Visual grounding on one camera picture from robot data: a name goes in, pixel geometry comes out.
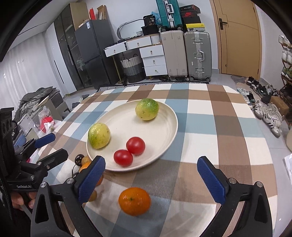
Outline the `person's left hand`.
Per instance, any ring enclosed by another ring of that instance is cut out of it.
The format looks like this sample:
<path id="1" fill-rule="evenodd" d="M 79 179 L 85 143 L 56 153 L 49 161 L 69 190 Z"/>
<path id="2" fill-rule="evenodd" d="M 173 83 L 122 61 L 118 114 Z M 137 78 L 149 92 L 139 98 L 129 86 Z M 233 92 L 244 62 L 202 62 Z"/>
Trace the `person's left hand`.
<path id="1" fill-rule="evenodd" d="M 10 194 L 10 196 L 11 196 L 11 201 L 12 201 L 13 207 L 16 209 L 22 210 L 21 206 L 24 205 L 23 197 L 17 192 L 12 192 Z M 37 196 L 36 192 L 28 193 L 28 197 L 30 198 L 30 202 L 28 203 L 28 206 L 30 209 L 33 209 L 33 207 L 34 207 L 36 196 Z"/>

